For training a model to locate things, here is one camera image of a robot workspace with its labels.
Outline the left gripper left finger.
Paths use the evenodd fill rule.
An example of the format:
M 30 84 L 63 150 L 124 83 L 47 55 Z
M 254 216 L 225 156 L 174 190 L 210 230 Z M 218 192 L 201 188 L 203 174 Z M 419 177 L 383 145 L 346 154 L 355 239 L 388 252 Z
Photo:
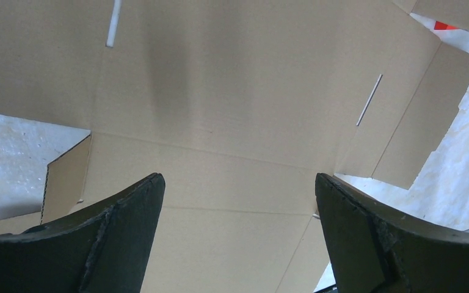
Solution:
M 139 292 L 164 192 L 153 173 L 57 220 L 0 234 L 0 292 Z

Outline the brown cardboard box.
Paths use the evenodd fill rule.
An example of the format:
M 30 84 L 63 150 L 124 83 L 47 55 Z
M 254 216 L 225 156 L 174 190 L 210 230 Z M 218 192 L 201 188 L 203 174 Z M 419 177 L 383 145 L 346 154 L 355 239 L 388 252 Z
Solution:
M 465 232 L 469 47 L 425 17 L 469 34 L 469 1 L 0 1 L 0 234 L 153 173 L 139 292 L 313 292 L 319 173 Z

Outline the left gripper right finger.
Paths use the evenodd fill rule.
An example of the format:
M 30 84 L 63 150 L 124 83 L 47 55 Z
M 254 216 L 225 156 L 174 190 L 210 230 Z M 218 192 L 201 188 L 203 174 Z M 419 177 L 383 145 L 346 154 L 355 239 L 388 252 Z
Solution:
M 315 195 L 338 292 L 469 292 L 469 233 L 325 173 L 316 175 Z

